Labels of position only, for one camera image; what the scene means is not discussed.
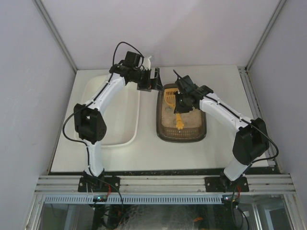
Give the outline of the yellow litter scoop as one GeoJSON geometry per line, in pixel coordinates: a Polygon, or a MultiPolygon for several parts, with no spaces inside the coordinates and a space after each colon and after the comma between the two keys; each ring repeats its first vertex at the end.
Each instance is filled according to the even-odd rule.
{"type": "MultiPolygon", "coordinates": [[[[164,99],[165,102],[172,107],[173,109],[175,109],[176,107],[176,97],[175,97],[175,93],[178,92],[178,88],[168,88],[164,90],[164,99]]],[[[175,112],[176,115],[176,128],[178,130],[182,130],[184,128],[184,123],[182,121],[182,118],[180,116],[179,113],[175,112]]]]}

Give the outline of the dark brown litter box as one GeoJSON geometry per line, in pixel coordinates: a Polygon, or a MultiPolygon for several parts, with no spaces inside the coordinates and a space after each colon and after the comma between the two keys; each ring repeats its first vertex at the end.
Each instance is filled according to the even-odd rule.
{"type": "Polygon", "coordinates": [[[200,110],[193,109],[189,113],[181,114],[184,128],[176,128],[176,115],[164,99],[164,92],[159,92],[156,105],[156,132],[157,136],[166,142],[192,143],[203,140],[207,134],[206,114],[200,110]]]}

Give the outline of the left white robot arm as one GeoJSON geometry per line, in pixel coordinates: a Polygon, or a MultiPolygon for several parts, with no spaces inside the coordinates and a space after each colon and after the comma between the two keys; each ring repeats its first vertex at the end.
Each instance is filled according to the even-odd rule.
{"type": "Polygon", "coordinates": [[[103,114],[111,100],[129,82],[137,84],[137,90],[150,92],[163,89],[160,69],[154,69],[151,78],[151,67],[128,66],[124,63],[115,64],[109,70],[104,84],[85,104],[74,107],[74,128],[79,138],[85,143],[87,151],[87,169],[85,172],[92,177],[100,177],[105,168],[100,159],[101,140],[107,132],[103,114]]]}

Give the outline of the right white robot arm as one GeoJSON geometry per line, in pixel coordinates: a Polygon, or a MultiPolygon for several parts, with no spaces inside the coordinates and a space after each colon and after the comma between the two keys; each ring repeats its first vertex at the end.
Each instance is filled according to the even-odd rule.
{"type": "Polygon", "coordinates": [[[223,104],[211,89],[178,87],[175,93],[175,112],[188,113],[194,108],[201,110],[229,128],[235,140],[233,159],[224,169],[229,181],[237,180],[260,157],[270,145],[265,122],[261,118],[251,119],[223,104]]]}

